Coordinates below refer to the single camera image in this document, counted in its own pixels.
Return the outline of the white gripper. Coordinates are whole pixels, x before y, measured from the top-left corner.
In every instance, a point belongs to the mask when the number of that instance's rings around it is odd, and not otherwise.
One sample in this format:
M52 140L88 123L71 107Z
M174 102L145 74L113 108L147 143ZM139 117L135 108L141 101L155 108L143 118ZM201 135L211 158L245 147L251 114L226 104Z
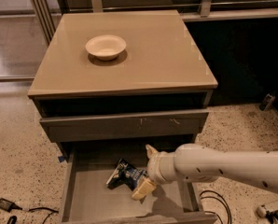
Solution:
M142 177L133 190L132 198L136 201L142 200L147 194L153 192L157 185L172 183L176 180L173 153L158 152L150 144L146 144L146 155L149 158L147 172L150 178Z

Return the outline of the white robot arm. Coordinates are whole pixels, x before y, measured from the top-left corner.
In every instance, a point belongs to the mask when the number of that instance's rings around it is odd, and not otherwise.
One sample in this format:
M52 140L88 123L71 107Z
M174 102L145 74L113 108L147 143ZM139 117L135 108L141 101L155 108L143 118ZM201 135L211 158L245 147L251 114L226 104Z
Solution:
M220 176L278 194L278 151L218 151L184 144L174 152L146 146L147 176L140 179L132 198L141 200L158 185L185 181L212 182Z

